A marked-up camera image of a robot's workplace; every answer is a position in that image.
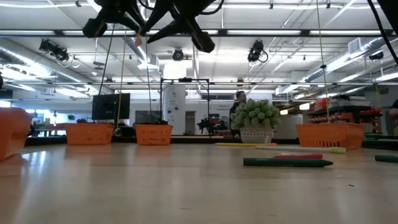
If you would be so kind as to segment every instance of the computer monitor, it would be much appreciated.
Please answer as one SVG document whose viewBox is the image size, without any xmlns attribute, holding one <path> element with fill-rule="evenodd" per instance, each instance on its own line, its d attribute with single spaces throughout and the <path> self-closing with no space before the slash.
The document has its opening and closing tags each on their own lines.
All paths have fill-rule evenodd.
<svg viewBox="0 0 398 224">
<path fill-rule="evenodd" d="M 119 94 L 97 95 L 93 97 L 92 119 L 117 119 L 119 109 Z M 130 118 L 130 93 L 121 96 L 119 119 Z"/>
</svg>

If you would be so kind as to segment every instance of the orange basket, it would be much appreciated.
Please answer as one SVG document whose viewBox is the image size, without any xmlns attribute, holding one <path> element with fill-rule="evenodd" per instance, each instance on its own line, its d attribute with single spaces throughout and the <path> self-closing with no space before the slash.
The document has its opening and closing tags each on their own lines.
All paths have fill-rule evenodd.
<svg viewBox="0 0 398 224">
<path fill-rule="evenodd" d="M 68 145 L 105 145 L 112 141 L 111 124 L 66 124 Z"/>
<path fill-rule="evenodd" d="M 0 108 L 0 161 L 24 148 L 32 118 L 20 108 Z"/>
<path fill-rule="evenodd" d="M 137 143 L 140 146 L 169 146 L 172 125 L 136 124 Z"/>
<path fill-rule="evenodd" d="M 303 147 L 345 147 L 361 149 L 364 126 L 353 123 L 297 124 L 296 130 Z"/>
</svg>

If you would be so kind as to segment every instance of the person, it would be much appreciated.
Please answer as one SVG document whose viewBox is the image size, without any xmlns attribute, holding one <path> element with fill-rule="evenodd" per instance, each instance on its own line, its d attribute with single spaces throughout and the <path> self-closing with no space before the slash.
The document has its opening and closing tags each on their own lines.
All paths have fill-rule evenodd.
<svg viewBox="0 0 398 224">
<path fill-rule="evenodd" d="M 392 104 L 392 108 L 389 111 L 389 116 L 394 119 L 394 120 L 398 120 L 398 100 L 396 100 L 393 104 Z M 394 128 L 394 135 L 398 136 L 398 125 Z"/>
<path fill-rule="evenodd" d="M 239 105 L 246 103 L 246 94 L 244 93 L 244 91 L 238 91 L 238 92 L 236 92 L 235 95 L 236 95 L 236 101 L 234 102 L 234 105 L 229 110 L 229 128 L 231 130 L 232 137 L 240 138 L 240 136 L 241 136 L 240 131 L 232 129 L 232 127 L 231 127 L 231 123 L 232 123 L 231 115 L 235 113 L 236 108 L 238 108 Z"/>
</svg>

